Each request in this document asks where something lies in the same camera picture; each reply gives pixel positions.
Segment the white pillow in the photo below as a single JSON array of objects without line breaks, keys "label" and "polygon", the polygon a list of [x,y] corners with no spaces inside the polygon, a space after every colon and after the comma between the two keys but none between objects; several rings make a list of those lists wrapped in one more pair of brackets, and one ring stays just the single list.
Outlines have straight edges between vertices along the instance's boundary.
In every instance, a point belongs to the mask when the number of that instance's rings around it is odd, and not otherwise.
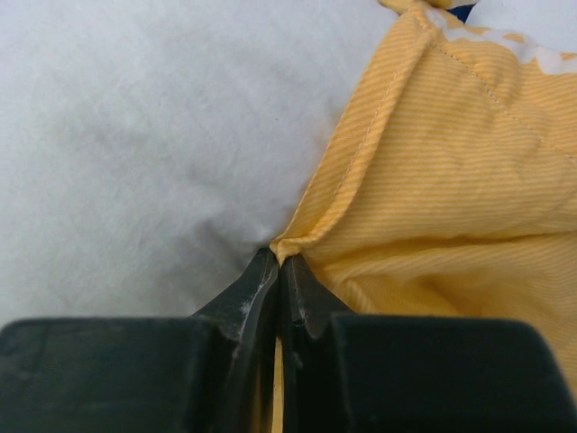
[{"label": "white pillow", "polygon": [[[1,319],[187,315],[289,225],[382,1],[4,1]],[[573,1],[472,27],[576,57]]]}]

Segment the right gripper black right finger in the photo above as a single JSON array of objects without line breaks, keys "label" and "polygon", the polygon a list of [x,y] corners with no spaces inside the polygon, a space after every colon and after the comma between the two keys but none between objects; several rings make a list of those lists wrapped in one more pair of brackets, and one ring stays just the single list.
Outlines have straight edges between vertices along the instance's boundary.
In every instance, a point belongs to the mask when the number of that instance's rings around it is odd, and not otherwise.
[{"label": "right gripper black right finger", "polygon": [[280,270],[287,432],[573,432],[544,339],[511,320],[357,314],[300,256]]}]

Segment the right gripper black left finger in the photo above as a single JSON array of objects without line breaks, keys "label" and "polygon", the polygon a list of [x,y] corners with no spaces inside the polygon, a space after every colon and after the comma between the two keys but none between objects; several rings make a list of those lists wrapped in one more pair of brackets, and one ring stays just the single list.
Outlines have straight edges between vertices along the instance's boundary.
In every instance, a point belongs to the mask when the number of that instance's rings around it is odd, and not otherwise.
[{"label": "right gripper black left finger", "polygon": [[261,250],[188,318],[38,318],[1,332],[4,432],[268,432],[278,264]]}]

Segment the blue yellow Mickey pillowcase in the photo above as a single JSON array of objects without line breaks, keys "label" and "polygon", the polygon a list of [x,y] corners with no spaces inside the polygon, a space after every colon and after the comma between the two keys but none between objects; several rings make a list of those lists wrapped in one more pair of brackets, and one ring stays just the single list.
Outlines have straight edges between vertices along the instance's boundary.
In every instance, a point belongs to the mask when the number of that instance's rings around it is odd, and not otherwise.
[{"label": "blue yellow Mickey pillowcase", "polygon": [[[285,231],[357,314],[518,321],[576,406],[576,57],[382,1],[384,38]],[[272,428],[283,428],[283,348]]]}]

